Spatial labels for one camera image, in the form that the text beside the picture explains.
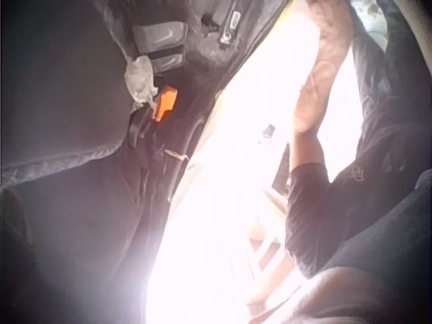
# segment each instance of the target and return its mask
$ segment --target hand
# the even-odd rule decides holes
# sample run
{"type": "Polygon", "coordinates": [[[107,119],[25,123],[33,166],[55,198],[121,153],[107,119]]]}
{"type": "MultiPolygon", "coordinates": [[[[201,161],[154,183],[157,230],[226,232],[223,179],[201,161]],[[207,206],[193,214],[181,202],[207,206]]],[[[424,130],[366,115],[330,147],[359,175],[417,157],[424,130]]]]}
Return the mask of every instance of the hand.
{"type": "Polygon", "coordinates": [[[349,0],[306,0],[320,31],[318,58],[340,63],[345,60],[352,40],[349,0]]]}

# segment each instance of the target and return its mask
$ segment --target dark pants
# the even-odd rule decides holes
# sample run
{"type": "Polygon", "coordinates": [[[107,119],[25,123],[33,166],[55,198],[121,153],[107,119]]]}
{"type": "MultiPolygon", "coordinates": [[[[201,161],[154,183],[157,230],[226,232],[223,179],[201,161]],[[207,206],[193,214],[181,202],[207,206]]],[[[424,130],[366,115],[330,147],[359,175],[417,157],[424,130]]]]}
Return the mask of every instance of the dark pants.
{"type": "Polygon", "coordinates": [[[352,52],[364,118],[358,155],[386,127],[432,123],[431,76],[419,45],[393,0],[377,2],[387,20],[385,52],[366,33],[350,7],[354,22],[352,52]]]}

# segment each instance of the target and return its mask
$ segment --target seat cushion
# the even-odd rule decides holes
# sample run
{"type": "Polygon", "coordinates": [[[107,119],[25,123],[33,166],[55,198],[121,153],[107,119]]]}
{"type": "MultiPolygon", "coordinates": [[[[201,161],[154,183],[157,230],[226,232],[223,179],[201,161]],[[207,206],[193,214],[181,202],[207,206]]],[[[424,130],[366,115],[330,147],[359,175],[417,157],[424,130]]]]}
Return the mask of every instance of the seat cushion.
{"type": "Polygon", "coordinates": [[[132,98],[126,63],[91,1],[4,1],[2,184],[113,153],[132,98]]]}

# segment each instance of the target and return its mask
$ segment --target man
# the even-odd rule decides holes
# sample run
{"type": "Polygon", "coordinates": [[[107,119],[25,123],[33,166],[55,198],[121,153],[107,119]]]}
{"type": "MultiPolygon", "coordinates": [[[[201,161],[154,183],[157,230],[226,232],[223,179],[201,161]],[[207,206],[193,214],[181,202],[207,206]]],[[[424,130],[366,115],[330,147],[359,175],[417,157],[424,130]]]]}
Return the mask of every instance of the man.
{"type": "Polygon", "coordinates": [[[286,248],[307,277],[392,210],[431,167],[431,77],[395,3],[377,2],[389,30],[385,53],[346,0],[308,0],[321,36],[294,112],[286,222],[286,248]],[[350,45],[362,135],[356,160],[330,183],[317,133],[350,45]]]}

